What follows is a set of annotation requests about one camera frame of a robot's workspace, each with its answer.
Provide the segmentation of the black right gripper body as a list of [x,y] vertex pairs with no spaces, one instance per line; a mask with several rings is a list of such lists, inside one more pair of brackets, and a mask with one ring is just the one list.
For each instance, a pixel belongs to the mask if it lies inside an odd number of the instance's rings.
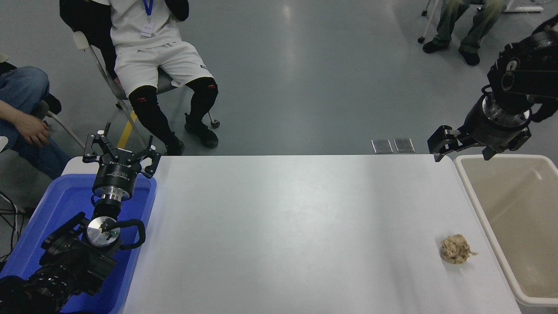
[[494,98],[480,98],[462,125],[462,144],[466,148],[485,147],[485,160],[506,150],[517,151],[531,137],[531,116],[531,109],[508,113]]

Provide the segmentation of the person's hand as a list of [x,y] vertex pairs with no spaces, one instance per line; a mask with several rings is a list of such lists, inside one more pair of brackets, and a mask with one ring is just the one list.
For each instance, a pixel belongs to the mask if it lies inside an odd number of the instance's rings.
[[14,125],[29,145],[36,147],[50,145],[49,127],[37,117],[23,114]]

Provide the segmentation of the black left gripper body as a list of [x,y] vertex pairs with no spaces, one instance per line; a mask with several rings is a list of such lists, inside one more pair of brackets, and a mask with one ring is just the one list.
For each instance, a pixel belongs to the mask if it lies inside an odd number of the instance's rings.
[[132,159],[135,153],[129,150],[117,150],[116,160],[109,153],[100,157],[92,192],[94,195],[133,195],[140,164]]

